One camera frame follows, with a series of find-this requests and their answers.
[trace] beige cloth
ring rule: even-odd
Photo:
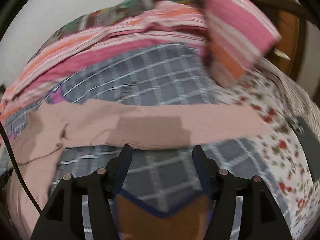
[[[90,99],[83,105],[43,102],[37,112],[29,113],[28,125],[12,148],[29,190],[43,208],[65,147],[129,143],[138,149],[169,149],[265,132],[270,132],[268,125],[249,106],[126,106]],[[15,173],[7,192],[12,220],[28,239],[39,214]]]

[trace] fabric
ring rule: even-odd
[[[61,81],[90,65],[139,48],[173,41],[198,49],[196,53],[201,57],[205,55],[205,38],[188,33],[150,31],[111,38],[68,58],[40,75],[21,91],[19,97],[7,103],[6,111],[16,111],[39,100]]]
[[[42,102],[11,144],[18,164],[61,147],[111,145],[172,149],[270,132],[251,107],[196,104],[125,106],[101,100],[82,105]]]
[[[53,89],[54,93],[45,98],[47,102],[54,103],[56,98],[53,99],[52,96],[59,97],[60,90],[57,90],[61,88],[60,97],[63,96],[64,101],[77,103],[84,102],[86,98],[97,98],[146,106],[215,104],[215,86],[195,52],[195,49],[182,44],[163,44],[130,51],[70,76]],[[128,71],[131,68],[140,71]],[[10,137],[15,138],[25,129],[28,112],[38,110],[42,100],[43,98],[7,119],[6,131]],[[0,173],[7,169],[8,161],[6,152],[0,161]]]
[[[164,0],[126,0],[111,8],[104,8],[96,12],[83,15],[57,30],[30,59],[34,59],[44,48],[50,46],[65,36],[78,33],[86,28],[114,25],[124,19],[135,17],[144,11],[154,9],[158,1]],[[203,7],[204,0],[168,0],[181,4]]]
[[[257,68],[277,86],[284,114],[288,117],[301,116],[320,141],[320,110],[308,93],[265,58],[260,59]]]
[[[124,239],[203,240],[207,228],[210,201],[204,195],[165,219],[152,216],[119,195],[117,197],[119,227]]]
[[[55,164],[59,160],[61,152],[62,149],[46,156],[46,158],[36,159],[31,163],[19,166],[28,189],[41,209],[48,201],[47,197],[42,197],[48,195],[46,184],[51,183],[51,179],[47,175],[54,174]],[[12,173],[7,185],[6,196],[10,217],[20,236],[24,240],[30,239],[39,218],[39,212],[25,194],[15,172]]]
[[[206,30],[207,25],[203,14],[195,8],[170,1],[161,1],[155,5],[153,10],[126,19],[116,25],[90,28],[67,36],[42,50],[36,58],[26,65],[18,80],[6,90],[0,104],[1,111],[4,111],[7,101],[12,100],[39,75],[66,58],[102,39],[123,34],[141,33],[149,29],[162,31]],[[11,111],[6,109],[6,111],[7,114],[1,114],[2,120],[12,114],[14,109]]]
[[[292,237],[303,239],[318,218],[320,194],[319,181],[312,182],[300,142],[285,120],[286,113],[291,111],[285,98],[291,95],[293,99],[299,88],[293,81],[282,83],[281,75],[275,74],[272,79],[267,79],[265,71],[277,73],[279,70],[265,59],[259,62],[259,69],[263,70],[263,75],[257,70],[248,73],[232,90],[219,87],[217,98],[225,104],[251,106],[273,130],[270,134],[252,138],[252,141],[286,198],[292,219]],[[292,94],[281,90],[284,85]],[[302,106],[299,94],[296,100],[297,105],[294,107],[298,109]],[[310,109],[312,105],[306,101],[304,107]],[[311,114],[308,111],[301,113],[306,113],[306,116]]]
[[[221,168],[228,169],[235,176],[243,178],[251,178],[254,174],[262,176],[268,182],[271,192],[285,215],[288,225],[290,225],[290,216],[283,195],[279,191],[273,175],[264,164],[261,156],[255,152],[250,141],[247,139],[228,140],[204,144],[201,147],[208,158],[214,159]],[[105,166],[111,158],[119,154],[120,150],[121,148],[109,146],[65,149],[58,162],[50,192],[54,190],[64,174],[71,173],[77,177],[90,174],[97,168]],[[121,195],[152,216],[166,220],[190,204],[193,205],[194,199],[200,195],[201,191],[192,162],[192,147],[190,147],[156,152],[134,150]],[[84,222],[85,230],[91,232],[86,200],[83,200],[83,216],[86,221]],[[237,239],[240,221],[241,200],[238,199],[232,239]]]
[[[223,87],[235,84],[280,40],[272,22],[249,0],[206,0],[205,14],[216,59],[210,75]]]

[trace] red flower pattern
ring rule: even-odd
[[[236,106],[242,106],[242,105],[243,105],[243,102],[242,102],[242,101],[236,101],[235,105],[236,105]]]
[[[287,149],[287,148],[288,148],[288,146],[287,146],[287,144],[285,143],[284,140],[280,140],[278,146],[279,146],[281,149]]]
[[[252,107],[254,110],[257,110],[257,111],[261,111],[261,110],[262,110],[261,106],[258,106],[258,105],[251,104],[251,107]]]
[[[297,199],[298,209],[299,213],[302,211],[302,209],[305,207],[306,200],[305,199]]]
[[[266,123],[272,123],[273,122],[273,119],[271,116],[263,116],[263,121],[265,121]]]
[[[275,111],[272,107],[270,107],[269,110],[268,110],[268,114],[269,114],[270,116],[275,116],[277,113],[276,113],[276,111]]]
[[[285,184],[283,182],[279,182],[278,185],[279,185],[280,189],[282,190],[282,192],[284,193]]]
[[[240,86],[242,86],[243,88],[250,88],[251,85],[249,83],[242,83],[240,84]]]

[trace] folded cloth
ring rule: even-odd
[[[37,112],[29,113],[28,125],[12,142],[12,149],[18,164],[25,164],[61,147],[128,143],[135,149],[172,149],[268,131],[249,106],[128,106],[96,99],[83,105],[49,105],[44,101]]]
[[[190,33],[149,31],[107,39],[58,63],[37,77],[17,97],[6,103],[6,113],[3,115],[2,120],[5,120],[10,114],[16,113],[19,109],[41,99],[55,85],[88,66],[136,49],[147,48],[155,44],[166,44],[172,41],[197,49],[196,53],[201,57],[204,57],[206,53],[205,37]]]
[[[14,99],[24,88],[42,73],[63,60],[91,47],[97,42],[115,36],[143,33],[147,30],[158,31],[205,31],[207,24],[204,15],[196,8],[171,1],[159,1],[153,10],[131,17],[115,25],[85,29],[64,37],[46,47],[39,55],[28,62],[19,78],[10,86],[0,104],[1,119],[5,120],[15,111],[6,104]]]

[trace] gray plaid fabric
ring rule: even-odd
[[[217,103],[201,59],[182,44],[121,54],[70,76],[60,88],[67,101],[80,104],[90,98],[143,106]]]
[[[30,111],[37,111],[42,102],[38,100],[25,108],[22,108],[10,115],[6,121],[6,131],[8,136],[18,135],[23,132],[23,130],[27,127],[27,116]]]

